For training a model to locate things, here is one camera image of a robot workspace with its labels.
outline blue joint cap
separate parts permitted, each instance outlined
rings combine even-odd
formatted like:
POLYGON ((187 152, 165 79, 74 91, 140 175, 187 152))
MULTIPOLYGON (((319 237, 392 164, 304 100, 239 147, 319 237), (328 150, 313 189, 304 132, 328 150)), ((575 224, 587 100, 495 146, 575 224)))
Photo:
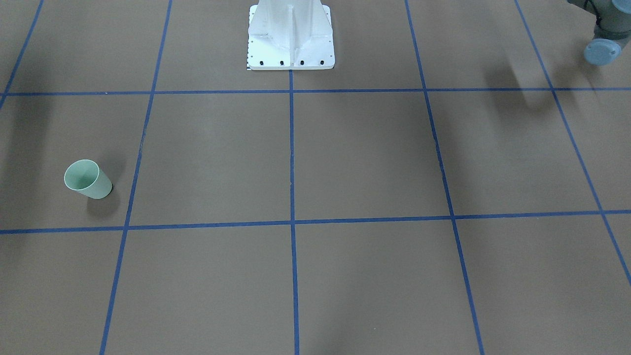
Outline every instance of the blue joint cap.
POLYGON ((631 15, 631 0, 611 0, 616 9, 631 15))
POLYGON ((585 60, 593 65, 606 65, 613 62, 622 52, 622 48, 610 39, 593 39, 583 55, 585 60))

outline cup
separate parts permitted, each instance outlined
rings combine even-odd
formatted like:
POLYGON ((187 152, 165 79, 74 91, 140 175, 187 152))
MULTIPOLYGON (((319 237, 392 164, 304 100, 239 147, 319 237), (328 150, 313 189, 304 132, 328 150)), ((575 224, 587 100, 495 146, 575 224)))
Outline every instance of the cup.
POLYGON ((72 163, 64 174, 66 186, 87 197, 100 199, 112 191, 112 182, 97 163, 83 159, 72 163))

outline black cable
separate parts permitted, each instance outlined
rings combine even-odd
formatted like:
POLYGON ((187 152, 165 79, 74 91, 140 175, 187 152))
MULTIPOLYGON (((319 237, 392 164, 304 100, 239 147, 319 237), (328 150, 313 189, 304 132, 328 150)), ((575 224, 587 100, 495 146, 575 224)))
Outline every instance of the black cable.
POLYGON ((603 19, 602 17, 600 17, 600 13, 598 12, 598 9, 596 8, 596 5, 594 5, 594 0, 585 0, 585 3, 583 4, 583 10, 587 9, 587 4, 591 4, 592 8, 594 8, 594 12, 596 13, 596 26, 600 27, 600 21, 603 19))

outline vertical blue line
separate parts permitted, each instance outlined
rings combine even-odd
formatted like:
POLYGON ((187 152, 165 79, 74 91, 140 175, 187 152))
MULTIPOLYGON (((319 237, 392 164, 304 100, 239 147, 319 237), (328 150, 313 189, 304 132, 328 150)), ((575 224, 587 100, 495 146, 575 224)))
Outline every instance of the vertical blue line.
POLYGON ((290 216, 292 227, 292 279, 293 279, 293 350, 300 355, 300 331, 298 324, 298 262, 296 257, 296 203, 293 173, 293 71, 289 71, 289 144, 290 144, 290 216))
POLYGON ((445 197, 447 199, 447 206, 449 207, 449 216, 451 218, 451 226, 454 231, 454 238, 456 239, 456 246, 458 249, 458 257, 460 259, 460 267, 463 271, 463 279, 464 286, 467 292, 467 298, 469 300, 469 308, 471 310, 471 319, 473 320, 473 327, 475 329, 476 338, 478 340, 478 350, 480 355, 484 355, 484 345, 482 343, 482 335, 480 333, 480 326, 478 324, 478 315, 475 310, 475 303, 473 301, 473 294, 471 293, 471 285, 469 283, 469 274, 467 273, 467 266, 464 261, 464 253, 463 248, 460 243, 460 234, 458 233, 458 226, 456 224, 456 218, 454 215, 454 207, 451 202, 451 194, 449 193, 449 185, 447 184, 447 174, 445 173, 445 165, 443 164, 442 154, 440 152, 440 144, 438 140, 438 135, 436 134, 436 125, 434 123, 433 114, 432 114, 432 106, 430 105, 429 94, 427 91, 427 85, 425 83, 425 75, 423 74, 423 65, 421 62, 421 56, 418 50, 418 43, 416 41, 416 32, 414 31, 414 24, 412 22, 412 15, 410 12, 410 4, 408 0, 405 0, 405 8, 408 13, 408 23, 410 25, 410 33, 412 35, 412 43, 414 43, 414 52, 416 54, 416 62, 418 64, 418 73, 421 77, 421 84, 423 85, 423 96, 425 97, 425 105, 427 106, 427 114, 430 120, 430 125, 432 127, 432 136, 434 139, 434 145, 436 148, 436 156, 438 158, 440 173, 442 174, 442 184, 445 189, 445 197))
POLYGON ((105 354, 105 348, 107 347, 107 337, 109 335, 110 324, 112 322, 112 313, 114 312, 114 301, 116 299, 116 290, 118 289, 119 276, 121 274, 122 260, 125 253, 125 244, 127 242, 127 231, 129 230, 129 221, 131 220, 131 210, 134 205, 134 196, 136 195, 136 185, 138 183, 138 174, 140 173, 140 163, 143 158, 143 144, 144 138, 147 134, 147 126, 149 125, 149 118, 151 116, 151 108, 153 106, 153 97, 155 94, 156 84, 158 82, 158 72, 160 71, 160 61, 162 60, 162 52, 164 50, 164 43, 167 38, 168 21, 171 16, 171 7, 173 0, 168 0, 167 15, 164 20, 164 27, 162 29, 162 38, 160 40, 160 49, 158 50, 158 59, 156 60, 156 68, 153 73, 153 82, 151 84, 151 94, 149 96, 149 103, 147 104, 147 112, 144 116, 143 134, 140 138, 140 144, 138 147, 138 158, 136 159, 136 169, 134 170, 134 180, 131 185, 131 191, 129 192, 129 203, 127 204, 127 214, 125 216, 125 225, 121 237, 121 247, 119 248, 119 256, 116 261, 116 270, 114 272, 114 280, 112 281, 112 292, 110 293, 110 303, 107 307, 107 315, 105 317, 105 326, 103 328, 103 338, 101 339, 101 348, 99 355, 105 354))
POLYGON ((20 67, 20 63, 22 62, 22 57, 24 57, 24 53, 27 51, 28 41, 31 39, 31 35, 33 34, 33 30, 35 29, 35 24, 37 23, 37 19, 39 18, 39 14, 42 11, 43 5, 44 5, 44 0, 40 0, 40 3, 37 6, 37 10, 35 12, 35 16, 33 17, 33 22, 31 22, 31 27, 28 29, 27 38, 24 40, 24 44, 22 45, 22 49, 20 50, 18 59, 15 61, 13 70, 11 70, 11 76, 9 77, 9 81, 6 83, 6 87, 4 88, 4 93, 2 94, 2 98, 0 98, 0 109, 2 109, 2 106, 4 105, 4 101, 6 100, 6 94, 9 92, 9 90, 11 90, 11 85, 13 84, 13 80, 15 79, 15 74, 18 72, 18 68, 20 67))
POLYGON ((561 102, 558 99, 557 96, 557 90, 555 89, 554 85, 552 85, 552 81, 550 80, 550 76, 548 75, 548 71, 546 70, 546 66, 545 64, 543 64, 543 60, 541 58, 541 54, 539 52, 539 49, 537 48, 537 45, 534 43, 534 37, 533 34, 530 32, 530 28, 528 27, 528 22, 526 21, 526 17, 524 16, 524 12, 521 9, 521 6, 519 5, 519 0, 514 0, 515 2, 515 6, 517 7, 517 11, 519 12, 519 16, 521 17, 521 21, 524 24, 524 28, 526 29, 526 33, 528 34, 528 37, 530 38, 530 43, 533 46, 534 52, 537 55, 537 59, 539 60, 539 64, 541 65, 541 69, 543 70, 543 74, 546 76, 546 80, 548 81, 548 85, 550 86, 551 92, 552 92, 552 96, 554 97, 554 101, 557 104, 557 109, 559 111, 559 113, 561 114, 561 119, 563 120, 563 125, 565 126, 565 130, 567 131, 568 136, 570 137, 570 141, 572 142, 572 146, 574 147, 574 152, 576 153, 576 156, 579 159, 579 162, 581 163, 581 168, 583 169, 583 174, 585 174, 585 178, 587 179, 587 183, 589 185, 589 189, 591 190, 592 196, 594 197, 594 201, 596 201, 596 205, 598 206, 598 211, 600 212, 600 215, 603 219, 604 222, 604 226, 607 228, 607 233, 609 234, 609 238, 611 239, 611 243, 613 244, 613 247, 616 251, 616 254, 618 255, 618 259, 620 261, 620 265, 622 266, 623 271, 625 272, 625 275, 627 276, 627 281, 629 283, 629 285, 631 286, 631 274, 629 273, 629 269, 627 267, 627 263, 625 262, 624 256, 622 255, 622 252, 620 251, 620 247, 618 246, 618 242, 616 241, 616 237, 613 235, 613 231, 611 230, 611 226, 609 225, 609 221, 607 220, 607 215, 605 214, 604 210, 603 210, 603 206, 600 203, 600 199, 598 198, 598 194, 596 193, 596 188, 594 187, 594 184, 592 182, 591 177, 589 176, 589 172, 587 171, 587 165, 585 165, 585 161, 583 160, 583 157, 581 155, 581 151, 579 150, 579 146, 578 144, 576 144, 576 140, 574 139, 574 134, 572 134, 572 130, 570 129, 570 124, 567 122, 567 118, 565 117, 565 113, 563 111, 563 107, 561 107, 561 102))

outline grid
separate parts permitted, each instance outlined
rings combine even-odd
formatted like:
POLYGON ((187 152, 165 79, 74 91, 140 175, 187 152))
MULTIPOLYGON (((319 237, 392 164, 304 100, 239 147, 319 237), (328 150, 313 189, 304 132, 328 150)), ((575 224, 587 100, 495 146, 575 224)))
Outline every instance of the grid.
POLYGON ((112 318, 112 312, 115 306, 115 297, 117 291, 117 284, 121 272, 121 265, 123 261, 127 233, 128 231, 140 231, 140 230, 157 230, 157 229, 194 229, 194 228, 221 228, 221 227, 253 227, 253 226, 290 226, 291 227, 291 247, 292 247, 292 274, 293 274, 293 309, 294 309, 294 344, 295 344, 295 354, 298 355, 300 353, 300 344, 299 344, 299 326, 298 326, 298 265, 297 265, 297 249, 296 249, 296 226, 298 225, 307 225, 307 224, 351 224, 351 223, 371 223, 371 222, 408 222, 408 221, 427 221, 427 220, 448 220, 451 221, 454 238, 457 245, 457 251, 459 254, 461 269, 463 273, 463 281, 466 286, 466 292, 468 295, 469 307, 471 310, 471 317, 473 321, 473 325, 475 328, 475 334, 478 341, 478 347, 480 354, 484 354, 484 346, 483 339, 480 332, 480 327, 478 325, 478 319, 475 310, 475 301, 474 296, 471 292, 471 286, 469 284, 468 272, 465 262, 465 257, 463 253, 463 249, 461 247, 459 232, 457 221, 459 220, 472 220, 472 219, 503 219, 503 218, 536 218, 536 217, 558 217, 558 216, 600 216, 603 220, 603 223, 608 231, 608 234, 611 238, 611 243, 613 244, 618 258, 620 260, 620 265, 623 268, 625 275, 629 284, 631 285, 631 274, 625 262, 625 259, 620 251, 618 243, 616 241, 616 237, 611 230, 611 227, 608 222, 609 215, 631 215, 631 210, 605 210, 599 200, 598 194, 596 192, 596 188, 592 182, 589 171, 586 167, 585 162, 583 161, 581 151, 579 146, 574 139, 574 135, 572 134, 572 130, 570 124, 568 123, 565 113, 563 111, 563 107, 557 97, 557 92, 563 91, 631 91, 631 87, 597 87, 597 88, 573 88, 573 87, 554 87, 552 81, 550 80, 550 76, 548 71, 546 70, 546 66, 541 58, 541 54, 537 48, 534 37, 529 29, 528 22, 522 12, 522 9, 519 4, 519 0, 514 0, 514 4, 516 6, 517 11, 519 12, 519 16, 524 25, 524 29, 528 34, 530 39, 533 51, 538 58, 539 64, 541 66, 541 70, 546 78, 548 83, 548 87, 531 87, 531 88, 428 88, 425 83, 425 75, 423 72, 422 65, 422 49, 418 47, 418 41, 416 40, 415 28, 413 25, 412 14, 410 11, 410 5, 408 0, 404 0, 408 22, 410 26, 410 34, 411 34, 411 44, 414 47, 416 54, 416 61, 418 64, 418 72, 420 75, 422 88, 367 88, 367 89, 318 89, 318 90, 300 90, 294 89, 293 84, 293 72, 288 72, 288 81, 289 81, 289 89, 288 90, 156 90, 156 84, 158 81, 158 75, 160 72, 160 62, 162 59, 162 52, 165 45, 165 40, 168 35, 168 24, 170 19, 170 13, 173 5, 173 0, 168 0, 168 8, 166 13, 166 18, 164 20, 164 26, 162 30, 162 38, 160 42, 160 48, 158 51, 158 57, 155 63, 155 71, 153 75, 153 81, 151 84, 151 90, 147 91, 111 91, 111 92, 9 92, 14 81, 16 72, 20 67, 21 60, 24 56, 24 53, 28 47, 29 40, 32 36, 32 33, 37 25, 37 20, 39 18, 42 6, 44 5, 44 0, 40 0, 37 10, 34 14, 32 24, 28 31, 28 35, 23 43, 20 54, 15 62, 13 70, 11 72, 11 76, 6 84, 4 92, 0 98, 0 109, 4 105, 4 101, 7 97, 30 97, 30 96, 80 96, 80 95, 149 95, 148 106, 146 110, 146 116, 144 119, 143 131, 140 139, 140 145, 138 148, 138 158, 136 160, 136 167, 133 177, 133 183, 131 187, 131 193, 129 195, 127 213, 125 218, 125 223, 122 226, 107 226, 107 227, 71 227, 71 228, 38 228, 38 229, 3 229, 0 230, 0 234, 36 234, 36 233, 51 233, 51 232, 95 232, 95 231, 119 231, 122 232, 121 243, 119 248, 119 254, 117 258, 117 264, 115 267, 114 280, 112 283, 112 289, 110 294, 109 307, 107 310, 107 317, 105 321, 105 326, 103 328, 103 337, 102 343, 100 347, 100 354, 105 354, 107 339, 109 334, 110 321, 112 318), (449 183, 448 176, 445 173, 445 167, 443 164, 443 159, 440 150, 440 137, 437 134, 435 123, 433 120, 432 114, 432 106, 430 102, 429 93, 430 92, 511 92, 511 91, 539 91, 539 92, 550 92, 553 95, 554 101, 556 103, 556 107, 558 112, 561 115, 563 120, 563 124, 567 131, 567 134, 570 138, 572 146, 574 148, 575 154, 580 162, 582 171, 584 173, 584 177, 587 180, 591 193, 593 195, 594 201, 598 206, 597 210, 583 210, 583 211, 554 211, 554 212, 533 212, 533 213, 517 213, 517 214, 474 214, 474 215, 457 215, 454 213, 454 208, 452 206, 452 198, 449 192, 449 183), (351 218, 351 219, 297 219, 295 213, 295 176, 294 176, 294 167, 295 167, 295 154, 294 154, 294 94, 295 93, 350 93, 350 92, 418 92, 423 94, 423 98, 425 100, 425 104, 427 106, 427 113, 430 120, 430 125, 432 128, 432 136, 435 142, 435 149, 438 158, 438 162, 440 165, 440 171, 442 173, 442 183, 444 186, 445 199, 447 202, 447 206, 449 208, 449 215, 435 215, 435 216, 408 216, 408 217, 375 217, 375 218, 351 218), (136 185, 138 182, 138 176, 141 169, 141 161, 143 158, 143 143, 146 136, 147 126, 151 117, 151 108, 153 105, 153 99, 155 95, 187 95, 187 94, 205 94, 205 95, 219 95, 219 94, 248 94, 248 93, 268 93, 275 95, 288 95, 289 96, 289 107, 290 107, 290 122, 289 122, 289 131, 290 131, 290 219, 289 220, 262 220, 262 221, 246 221, 246 222, 219 222, 219 223, 198 223, 198 224, 155 224, 155 225, 132 225, 130 223, 131 214, 134 205, 134 196, 136 192, 136 185))

